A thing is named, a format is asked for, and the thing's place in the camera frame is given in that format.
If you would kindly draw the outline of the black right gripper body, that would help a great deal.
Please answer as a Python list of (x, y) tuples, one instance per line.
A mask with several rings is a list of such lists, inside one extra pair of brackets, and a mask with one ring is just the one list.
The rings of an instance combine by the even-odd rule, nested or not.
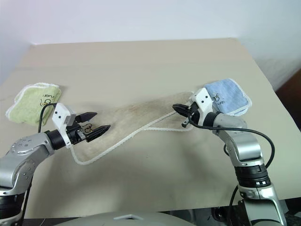
[(200, 112), (199, 107), (196, 103), (193, 103), (189, 106), (189, 116), (182, 123), (182, 127), (186, 128), (188, 124), (193, 125), (194, 127), (199, 128), (199, 119), (200, 119)]

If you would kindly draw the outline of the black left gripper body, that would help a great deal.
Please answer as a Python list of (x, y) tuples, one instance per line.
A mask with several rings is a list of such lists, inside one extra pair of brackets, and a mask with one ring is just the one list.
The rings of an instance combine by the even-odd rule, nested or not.
[(66, 133), (72, 145), (87, 139), (88, 134), (84, 132), (80, 124), (73, 124), (66, 127)]

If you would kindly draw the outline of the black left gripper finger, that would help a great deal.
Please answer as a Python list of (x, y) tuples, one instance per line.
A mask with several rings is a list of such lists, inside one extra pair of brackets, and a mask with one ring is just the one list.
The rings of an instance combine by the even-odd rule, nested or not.
[(91, 142), (91, 141), (99, 138), (105, 132), (107, 132), (110, 127), (111, 127), (110, 125), (103, 125), (103, 126), (100, 126), (100, 127), (96, 128), (96, 129), (94, 129), (93, 131), (87, 133), (86, 134), (86, 142)]
[(79, 114), (75, 117), (75, 121), (77, 123), (84, 123), (86, 121), (91, 120), (93, 117), (95, 117), (97, 115), (96, 112), (86, 112), (86, 113), (82, 113)]

